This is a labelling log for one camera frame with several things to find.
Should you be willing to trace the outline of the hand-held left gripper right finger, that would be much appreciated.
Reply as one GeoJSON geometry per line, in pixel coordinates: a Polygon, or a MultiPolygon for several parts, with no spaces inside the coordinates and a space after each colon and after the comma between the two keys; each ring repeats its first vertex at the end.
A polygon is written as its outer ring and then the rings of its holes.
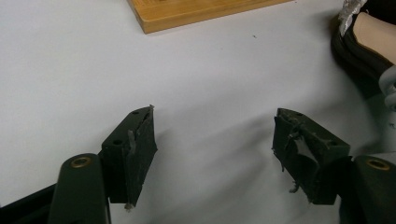
{"type": "Polygon", "coordinates": [[[313,204],[334,204],[338,172],[348,160],[350,145],[306,115],[279,108],[272,150],[313,204]]]}

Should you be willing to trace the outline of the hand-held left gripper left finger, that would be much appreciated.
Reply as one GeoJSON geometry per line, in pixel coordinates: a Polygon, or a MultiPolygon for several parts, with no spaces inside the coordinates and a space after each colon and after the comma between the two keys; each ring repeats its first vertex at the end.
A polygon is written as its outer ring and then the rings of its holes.
{"type": "Polygon", "coordinates": [[[153,105],[136,109],[113,130],[99,152],[106,196],[135,207],[157,151],[153,105]]]}

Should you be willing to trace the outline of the black sandal with silver strap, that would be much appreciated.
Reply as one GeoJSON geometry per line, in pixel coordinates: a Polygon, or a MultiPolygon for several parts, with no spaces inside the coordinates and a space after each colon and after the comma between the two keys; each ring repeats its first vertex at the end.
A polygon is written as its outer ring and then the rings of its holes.
{"type": "Polygon", "coordinates": [[[396,112],[396,0],[344,0],[331,47],[362,95],[396,112]]]}

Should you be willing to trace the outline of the wooden three-tier shoe rack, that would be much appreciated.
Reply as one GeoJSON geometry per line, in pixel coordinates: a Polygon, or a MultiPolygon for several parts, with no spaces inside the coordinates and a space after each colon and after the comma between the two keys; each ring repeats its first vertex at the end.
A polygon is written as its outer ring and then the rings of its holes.
{"type": "Polygon", "coordinates": [[[127,0],[145,34],[291,0],[127,0]]]}

